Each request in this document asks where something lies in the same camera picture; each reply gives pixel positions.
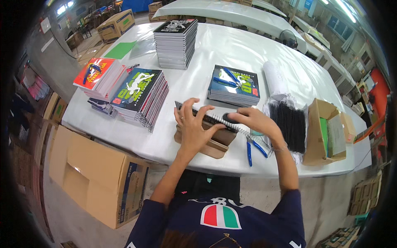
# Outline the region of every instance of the stack of notebooks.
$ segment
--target stack of notebooks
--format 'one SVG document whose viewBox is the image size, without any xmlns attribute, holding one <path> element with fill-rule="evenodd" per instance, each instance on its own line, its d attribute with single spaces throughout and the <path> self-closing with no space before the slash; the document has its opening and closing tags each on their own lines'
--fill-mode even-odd
<svg viewBox="0 0 397 248">
<path fill-rule="evenodd" d="M 234 74 L 239 83 L 233 80 L 226 72 L 225 68 Z M 230 84 L 222 83 L 215 80 L 214 77 L 235 83 L 237 86 L 233 87 L 230 86 Z M 249 108 L 253 105 L 255 106 L 260 100 L 258 76 L 253 72 L 215 65 L 210 86 L 208 87 L 207 99 L 238 107 Z"/>
<path fill-rule="evenodd" d="M 115 117 L 117 111 L 113 110 L 109 102 L 126 77 L 127 70 L 118 60 L 93 58 L 80 71 L 73 84 L 90 98 L 88 102 L 92 109 Z"/>
<path fill-rule="evenodd" d="M 162 70 L 134 68 L 110 104 L 128 123 L 153 132 L 169 88 Z"/>
<path fill-rule="evenodd" d="M 168 21 L 153 34 L 160 67 L 187 69 L 195 52 L 197 19 Z"/>
</svg>

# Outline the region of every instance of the hand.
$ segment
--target hand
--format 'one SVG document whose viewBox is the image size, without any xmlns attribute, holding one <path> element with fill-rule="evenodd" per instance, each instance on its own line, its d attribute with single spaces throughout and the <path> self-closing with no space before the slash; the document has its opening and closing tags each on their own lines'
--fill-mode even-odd
<svg viewBox="0 0 397 248">
<path fill-rule="evenodd" d="M 174 108 L 175 120 L 182 128 L 182 142 L 178 155 L 189 161 L 207 144 L 216 131 L 226 128 L 224 124 L 215 124 L 208 130 L 204 130 L 201 126 L 202 119 L 208 110 L 213 110 L 215 107 L 211 105 L 203 106 L 194 117 L 192 105 L 199 101 L 198 98 L 188 99 L 183 103 L 179 113 L 177 108 Z"/>
<path fill-rule="evenodd" d="M 284 144 L 284 138 L 277 124 L 264 115 L 260 110 L 254 108 L 239 108 L 237 113 L 229 113 L 228 118 L 238 121 L 257 132 L 268 136 L 272 142 L 278 141 Z"/>
</svg>

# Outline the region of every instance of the white table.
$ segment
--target white table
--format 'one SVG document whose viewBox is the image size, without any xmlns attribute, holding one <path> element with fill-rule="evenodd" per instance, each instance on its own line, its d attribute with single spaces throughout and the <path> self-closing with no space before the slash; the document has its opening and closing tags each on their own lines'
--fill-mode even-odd
<svg viewBox="0 0 397 248">
<path fill-rule="evenodd" d="M 326 48 L 330 48 L 330 43 L 326 40 L 322 33 L 318 32 L 317 29 L 310 26 L 307 22 L 303 21 L 301 18 L 297 17 L 296 15 L 292 18 L 292 21 L 298 25 L 303 32 L 310 34 L 314 38 L 316 38 L 321 44 L 323 44 Z"/>
<path fill-rule="evenodd" d="M 150 23 L 132 27 L 112 44 L 108 51 L 120 42 L 152 37 L 151 31 L 160 24 Z M 171 164 L 180 147 L 173 139 L 176 125 L 173 116 L 174 101 L 183 102 L 190 97 L 199 97 L 201 102 L 196 104 L 196 108 L 212 104 L 216 107 L 212 113 L 217 115 L 235 111 L 229 105 L 205 100 L 210 76 L 214 65 L 218 64 L 258 74 L 261 94 L 258 106 L 261 108 L 268 96 L 262 65 L 268 60 L 285 70 L 289 91 L 297 99 L 299 108 L 310 104 L 314 97 L 317 97 L 344 110 L 330 75 L 310 58 L 276 41 L 231 27 L 199 23 L 195 46 L 196 51 L 186 71 L 164 69 L 170 92 L 152 134 L 146 129 L 123 122 L 119 117 L 111 119 L 91 109 L 87 103 L 88 97 L 79 89 L 66 109 L 62 124 L 121 146 L 146 159 Z M 140 63 L 141 68 L 158 69 L 156 53 L 132 60 L 127 54 L 121 62 L 127 66 Z M 364 123 L 365 126 L 365 122 L 359 117 L 354 119 L 354 122 L 359 122 L 360 125 Z M 252 163 L 253 166 L 249 167 L 245 137 L 237 134 L 222 159 L 216 160 L 204 154 L 197 154 L 190 162 L 189 168 L 220 175 L 278 177 L 275 156 L 264 159 L 259 151 L 252 149 Z M 300 177 L 338 174 L 352 170 L 354 164 L 355 150 L 353 145 L 350 145 L 347 147 L 345 160 L 325 166 L 298 165 L 298 172 Z"/>
<path fill-rule="evenodd" d="M 283 12 L 281 12 L 281 10 L 279 10 L 276 7 L 274 7 L 270 3 L 265 2 L 264 0 L 252 0 L 252 5 L 262 7 L 264 9 L 270 10 L 270 11 L 272 11 L 272 12 L 274 12 L 276 14 L 279 14 L 281 16 L 287 17 L 287 15 L 284 14 Z"/>
<path fill-rule="evenodd" d="M 276 38 L 284 30 L 290 30 L 297 39 L 297 50 L 307 52 L 306 41 L 279 16 L 249 6 L 219 0 L 177 0 L 157 10 L 153 17 L 163 15 L 195 15 L 221 19 L 251 27 Z"/>
</svg>

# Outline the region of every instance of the concrete floor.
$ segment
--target concrete floor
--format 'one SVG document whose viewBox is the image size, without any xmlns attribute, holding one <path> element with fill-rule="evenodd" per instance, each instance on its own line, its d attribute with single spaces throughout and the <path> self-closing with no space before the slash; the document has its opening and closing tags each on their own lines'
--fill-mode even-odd
<svg viewBox="0 0 397 248">
<path fill-rule="evenodd" d="M 48 223 L 55 239 L 73 241 L 79 248 L 123 247 L 135 221 L 113 230 L 77 205 L 48 175 L 48 151 L 44 160 L 44 204 Z M 350 190 L 365 179 L 366 169 L 328 178 L 302 178 L 302 210 L 307 247 L 314 247 L 339 227 L 353 224 L 354 217 L 347 216 Z M 145 199 L 152 194 L 164 171 L 151 171 L 145 189 Z M 244 204 L 270 213 L 280 200 L 277 179 L 241 178 L 240 198 Z"/>
</svg>

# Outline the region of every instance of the electrical wire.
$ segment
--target electrical wire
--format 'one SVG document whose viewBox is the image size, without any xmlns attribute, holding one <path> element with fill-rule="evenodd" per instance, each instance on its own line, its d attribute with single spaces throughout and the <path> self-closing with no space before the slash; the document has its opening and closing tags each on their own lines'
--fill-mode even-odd
<svg viewBox="0 0 397 248">
<path fill-rule="evenodd" d="M 52 32 L 51 29 L 50 29 L 50 31 L 51 31 L 52 36 L 54 37 L 54 39 L 58 42 L 59 46 L 62 48 L 62 50 L 63 50 L 67 55 L 69 55 L 70 57 L 72 57 L 72 58 L 74 58 L 74 59 L 76 60 L 77 58 L 75 58 L 75 57 L 73 57 L 72 55 L 70 55 L 70 54 L 64 49 L 64 47 L 61 45 L 61 43 L 59 43 L 59 41 L 57 40 L 57 38 L 55 37 L 55 35 L 54 35 L 54 33 Z"/>
<path fill-rule="evenodd" d="M 329 175 L 329 176 L 314 177 L 314 178 L 338 177 L 338 176 L 341 176 L 341 175 L 349 174 L 350 172 L 354 171 L 358 166 L 360 166 L 364 162 L 364 159 L 367 157 L 367 155 L 368 155 L 368 153 L 370 153 L 370 151 L 371 151 L 371 149 L 367 152 L 367 154 L 364 156 L 364 158 L 361 160 L 361 162 L 358 165 L 356 165 L 356 167 L 354 167 L 352 170 L 350 170 L 350 171 L 348 171 L 346 173 L 339 174 L 339 175 Z"/>
</svg>

